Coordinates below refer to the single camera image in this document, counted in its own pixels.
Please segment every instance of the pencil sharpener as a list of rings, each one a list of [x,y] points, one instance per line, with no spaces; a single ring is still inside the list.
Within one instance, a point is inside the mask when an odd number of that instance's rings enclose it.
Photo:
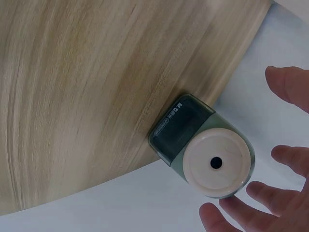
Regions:
[[[249,181],[250,142],[193,95],[182,95],[150,132],[158,156],[205,196],[227,198]]]

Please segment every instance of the light wood tabletop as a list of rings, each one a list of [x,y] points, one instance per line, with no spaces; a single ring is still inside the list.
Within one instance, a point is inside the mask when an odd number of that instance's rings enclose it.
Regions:
[[[269,0],[0,0],[0,214],[157,159],[182,92],[212,105]]]

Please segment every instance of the cream round cap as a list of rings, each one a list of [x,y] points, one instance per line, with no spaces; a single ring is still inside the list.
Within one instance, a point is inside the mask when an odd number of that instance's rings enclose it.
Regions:
[[[183,156],[183,172],[189,185],[213,198],[236,192],[248,179],[250,168],[251,156],[245,141],[223,128],[195,136]]]

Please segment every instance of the hand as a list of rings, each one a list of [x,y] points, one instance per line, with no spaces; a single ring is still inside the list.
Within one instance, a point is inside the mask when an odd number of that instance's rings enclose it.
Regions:
[[[275,94],[309,113],[309,70],[269,66],[265,74]],[[309,231],[309,148],[280,145],[272,150],[271,155],[306,178],[301,192],[254,181],[247,186],[247,193],[272,214],[256,210],[235,196],[220,200],[219,204],[246,232]],[[240,232],[211,203],[202,205],[199,214],[207,232]]]

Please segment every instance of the electric pencil sharpener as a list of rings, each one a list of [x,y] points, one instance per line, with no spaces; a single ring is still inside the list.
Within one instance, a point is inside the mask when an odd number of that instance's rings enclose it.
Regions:
[[[176,100],[148,141],[168,166],[208,197],[234,195],[254,169],[254,149],[245,136],[193,95]]]

